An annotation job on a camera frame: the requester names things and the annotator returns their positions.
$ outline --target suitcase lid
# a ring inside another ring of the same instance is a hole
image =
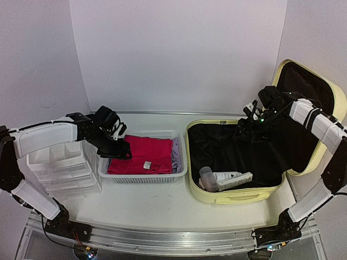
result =
[[[274,77],[273,85],[281,92],[300,92],[308,99],[319,100],[326,114],[342,121],[347,101],[343,91],[329,80],[292,60],[284,60]],[[272,132],[273,143],[286,159],[289,174],[299,176],[314,171],[326,146],[301,124],[288,118]]]

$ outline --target lavender cloth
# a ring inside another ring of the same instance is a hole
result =
[[[172,162],[172,173],[182,172],[181,156],[179,154],[179,138],[172,140],[172,151],[171,151],[171,162]]]

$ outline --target clear plastic bottle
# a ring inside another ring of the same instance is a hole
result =
[[[205,189],[209,192],[215,192],[219,189],[216,178],[212,172],[212,169],[208,166],[202,167],[199,171],[201,180],[205,186]]]

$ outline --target suitcase handle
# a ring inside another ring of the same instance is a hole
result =
[[[270,197],[270,193],[261,193],[255,196],[244,196],[244,197],[225,197],[225,198],[216,198],[216,204],[243,204],[257,202],[258,200],[267,199]]]

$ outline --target red folded shirt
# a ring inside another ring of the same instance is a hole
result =
[[[172,173],[170,139],[154,139],[126,135],[132,159],[112,159],[109,174],[168,174]]]

